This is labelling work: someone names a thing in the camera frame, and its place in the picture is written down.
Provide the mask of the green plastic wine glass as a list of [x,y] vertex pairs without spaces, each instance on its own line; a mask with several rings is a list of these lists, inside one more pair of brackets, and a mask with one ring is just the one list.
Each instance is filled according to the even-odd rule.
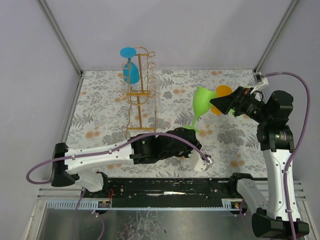
[[193,96],[192,108],[194,112],[194,119],[192,125],[184,125],[183,127],[188,130],[195,130],[196,133],[200,133],[200,130],[195,127],[197,120],[207,113],[212,104],[211,99],[217,98],[218,94],[215,91],[198,86]]

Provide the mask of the blue plastic wine glass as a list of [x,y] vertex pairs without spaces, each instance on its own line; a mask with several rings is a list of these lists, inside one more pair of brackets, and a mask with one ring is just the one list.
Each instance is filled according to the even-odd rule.
[[123,81],[131,85],[137,84],[140,80],[138,67],[132,62],[132,58],[136,54],[137,51],[133,47],[124,47],[120,50],[120,55],[127,59],[127,62],[123,65]]

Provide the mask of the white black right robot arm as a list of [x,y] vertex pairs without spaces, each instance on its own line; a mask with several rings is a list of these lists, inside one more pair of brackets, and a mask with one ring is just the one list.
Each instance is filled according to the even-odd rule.
[[289,93],[276,90],[263,102],[256,99],[253,88],[242,86],[210,100],[224,115],[233,110],[234,116],[247,115],[258,123],[256,136],[267,169],[268,197],[262,195],[250,176],[236,183],[237,192],[252,213],[251,225],[257,238],[296,240],[310,233],[297,207],[290,160],[296,149],[287,125],[293,101]]

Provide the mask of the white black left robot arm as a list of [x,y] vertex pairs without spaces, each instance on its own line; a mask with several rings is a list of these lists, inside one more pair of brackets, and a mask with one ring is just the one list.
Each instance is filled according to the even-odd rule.
[[56,188],[78,185],[99,192],[107,189],[107,176],[99,171],[92,173],[92,168],[155,164],[171,157],[188,158],[192,153],[201,159],[201,148],[195,130],[183,127],[166,133],[138,134],[103,147],[74,149],[61,142],[54,147],[50,184]]

